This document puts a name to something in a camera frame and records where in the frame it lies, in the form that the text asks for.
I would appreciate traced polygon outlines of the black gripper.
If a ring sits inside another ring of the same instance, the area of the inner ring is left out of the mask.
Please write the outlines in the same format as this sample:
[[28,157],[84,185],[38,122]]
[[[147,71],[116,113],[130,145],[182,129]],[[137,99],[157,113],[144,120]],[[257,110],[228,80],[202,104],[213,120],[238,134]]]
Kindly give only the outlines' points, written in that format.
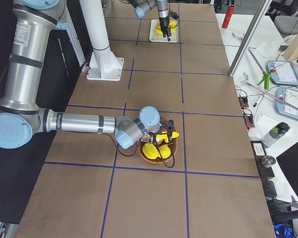
[[151,144],[156,144],[156,136],[158,135],[158,134],[162,134],[162,131],[163,131],[163,129],[159,129],[158,131],[156,131],[156,132],[149,132],[149,134],[148,134],[148,136],[149,136],[149,143],[151,143]]
[[170,41],[171,29],[169,28],[169,17],[159,17],[160,28],[162,30],[163,37]]

